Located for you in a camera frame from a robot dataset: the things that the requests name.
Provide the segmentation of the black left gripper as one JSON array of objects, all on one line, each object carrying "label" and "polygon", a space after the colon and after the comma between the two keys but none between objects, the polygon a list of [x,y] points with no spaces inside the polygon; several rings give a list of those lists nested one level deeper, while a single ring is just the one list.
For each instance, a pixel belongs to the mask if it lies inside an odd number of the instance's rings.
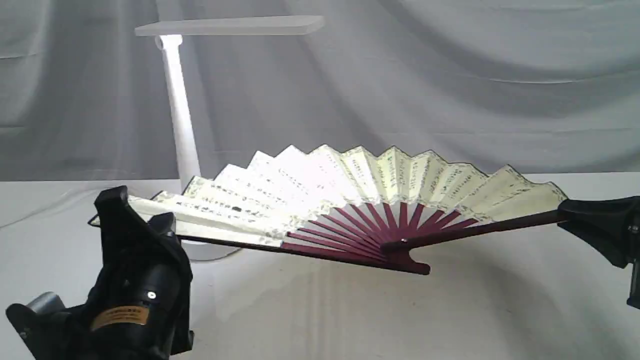
[{"label": "black left gripper", "polygon": [[194,348],[193,274],[173,212],[144,221],[127,186],[94,201],[102,262],[84,305],[68,322],[67,360],[168,360]]}]

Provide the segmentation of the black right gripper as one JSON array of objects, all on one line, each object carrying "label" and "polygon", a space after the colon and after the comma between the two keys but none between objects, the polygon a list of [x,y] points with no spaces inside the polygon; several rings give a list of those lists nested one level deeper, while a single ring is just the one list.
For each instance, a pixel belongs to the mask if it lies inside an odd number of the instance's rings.
[{"label": "black right gripper", "polygon": [[631,264],[627,305],[640,309],[639,196],[610,200],[564,200],[558,206],[563,219],[559,228],[578,237],[611,265],[624,269]]}]

